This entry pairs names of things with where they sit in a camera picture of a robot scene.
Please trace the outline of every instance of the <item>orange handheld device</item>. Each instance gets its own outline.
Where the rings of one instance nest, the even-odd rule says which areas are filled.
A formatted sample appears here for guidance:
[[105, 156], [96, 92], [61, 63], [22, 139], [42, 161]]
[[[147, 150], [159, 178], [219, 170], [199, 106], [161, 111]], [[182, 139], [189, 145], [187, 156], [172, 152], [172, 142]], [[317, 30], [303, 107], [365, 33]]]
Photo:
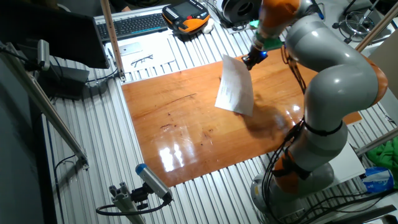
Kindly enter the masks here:
[[165, 6], [162, 14], [172, 29], [185, 34], [195, 33], [210, 18], [207, 9], [195, 0]]

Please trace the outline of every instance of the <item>glossy wooden surface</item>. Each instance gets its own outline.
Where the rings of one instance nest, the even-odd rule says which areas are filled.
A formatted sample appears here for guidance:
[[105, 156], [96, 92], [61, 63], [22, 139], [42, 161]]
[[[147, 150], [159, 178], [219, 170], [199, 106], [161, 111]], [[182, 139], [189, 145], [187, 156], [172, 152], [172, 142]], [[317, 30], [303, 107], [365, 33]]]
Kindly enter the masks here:
[[[252, 71], [253, 117], [214, 107], [222, 62], [123, 85], [145, 163], [173, 186], [275, 150], [303, 115], [303, 95], [280, 50]], [[308, 84], [316, 75], [299, 66]], [[346, 123], [361, 119], [358, 113]]]

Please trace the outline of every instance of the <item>black keyboard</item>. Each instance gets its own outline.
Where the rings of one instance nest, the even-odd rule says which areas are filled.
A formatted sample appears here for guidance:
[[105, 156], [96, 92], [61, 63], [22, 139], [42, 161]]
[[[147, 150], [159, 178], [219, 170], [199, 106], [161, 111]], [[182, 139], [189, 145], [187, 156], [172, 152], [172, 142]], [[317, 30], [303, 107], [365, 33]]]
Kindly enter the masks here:
[[[114, 21], [113, 24], [118, 40], [167, 30], [167, 23], [161, 13], [122, 19]], [[109, 42], [106, 24], [98, 24], [97, 27], [102, 42]]]

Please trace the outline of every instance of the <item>white paper sheet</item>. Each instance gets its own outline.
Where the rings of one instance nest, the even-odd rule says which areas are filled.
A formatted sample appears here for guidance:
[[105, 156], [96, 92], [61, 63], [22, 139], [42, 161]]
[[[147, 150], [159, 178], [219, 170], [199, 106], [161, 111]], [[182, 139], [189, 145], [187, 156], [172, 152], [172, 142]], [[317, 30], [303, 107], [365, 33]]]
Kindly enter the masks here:
[[254, 95], [250, 72], [243, 62], [223, 56], [223, 74], [215, 107], [253, 115]]
[[[170, 48], [167, 36], [168, 34], [162, 32], [118, 41], [119, 47], [138, 42], [142, 48], [140, 52], [122, 56], [124, 72], [134, 72], [173, 62], [175, 60], [174, 54]], [[105, 48], [109, 48], [111, 52], [113, 52], [111, 43], [106, 44]], [[152, 59], [146, 58], [145, 60], [140, 60], [136, 64], [132, 64], [134, 61], [150, 55]]]

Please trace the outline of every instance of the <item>computer monitor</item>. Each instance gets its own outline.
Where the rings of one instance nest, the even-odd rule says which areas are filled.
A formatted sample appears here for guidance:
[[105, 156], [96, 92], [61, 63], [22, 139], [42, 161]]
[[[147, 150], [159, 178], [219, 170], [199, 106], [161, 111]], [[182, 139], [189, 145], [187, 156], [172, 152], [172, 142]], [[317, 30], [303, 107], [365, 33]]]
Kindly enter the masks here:
[[0, 40], [37, 47], [46, 40], [50, 55], [109, 68], [93, 17], [64, 12], [18, 0], [0, 0]]

